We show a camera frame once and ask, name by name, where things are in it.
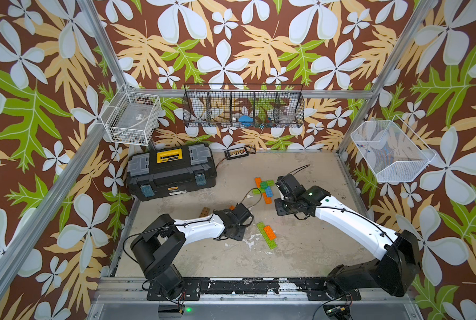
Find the long orange lego plate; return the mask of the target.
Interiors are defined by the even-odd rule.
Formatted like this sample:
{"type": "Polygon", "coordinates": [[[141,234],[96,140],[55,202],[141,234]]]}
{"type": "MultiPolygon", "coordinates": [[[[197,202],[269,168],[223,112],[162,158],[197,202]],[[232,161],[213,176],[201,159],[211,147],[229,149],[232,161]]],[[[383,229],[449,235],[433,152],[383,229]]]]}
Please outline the long orange lego plate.
{"type": "MultiPolygon", "coordinates": [[[[257,188],[260,188],[260,183],[261,183],[263,180],[262,180],[260,177],[256,177],[256,178],[254,179],[254,181],[255,181],[256,187],[257,187],[257,188]]],[[[267,196],[265,195],[265,193],[262,193],[261,195],[262,195],[262,197],[263,197],[263,199],[264,199],[264,201],[265,201],[265,203],[266,203],[267,205],[272,203],[272,198],[267,197],[267,196]]]]}

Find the blue lego plate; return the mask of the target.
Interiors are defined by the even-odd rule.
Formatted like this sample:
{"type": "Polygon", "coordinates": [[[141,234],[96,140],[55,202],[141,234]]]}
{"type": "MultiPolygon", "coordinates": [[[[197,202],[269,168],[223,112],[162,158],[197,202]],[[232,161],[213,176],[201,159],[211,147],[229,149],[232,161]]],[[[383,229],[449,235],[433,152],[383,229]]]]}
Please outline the blue lego plate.
{"type": "Polygon", "coordinates": [[[273,191],[272,191],[272,189],[271,189],[270,187],[266,187],[266,188],[265,188],[265,195],[266,195],[267,197],[270,197],[270,198],[273,197],[273,191]]]}

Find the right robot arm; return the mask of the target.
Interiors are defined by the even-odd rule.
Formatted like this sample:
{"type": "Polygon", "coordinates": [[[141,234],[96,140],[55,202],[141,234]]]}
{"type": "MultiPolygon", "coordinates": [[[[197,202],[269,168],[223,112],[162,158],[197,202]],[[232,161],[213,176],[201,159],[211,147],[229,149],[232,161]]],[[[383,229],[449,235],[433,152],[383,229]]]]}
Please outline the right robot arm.
{"type": "Polygon", "coordinates": [[[353,211],[318,186],[276,184],[279,216],[303,213],[338,228],[373,255],[356,265],[338,265],[326,277],[325,291],[331,299],[356,289],[379,288],[403,297],[422,268],[417,238],[409,231],[396,232],[353,211]]]}

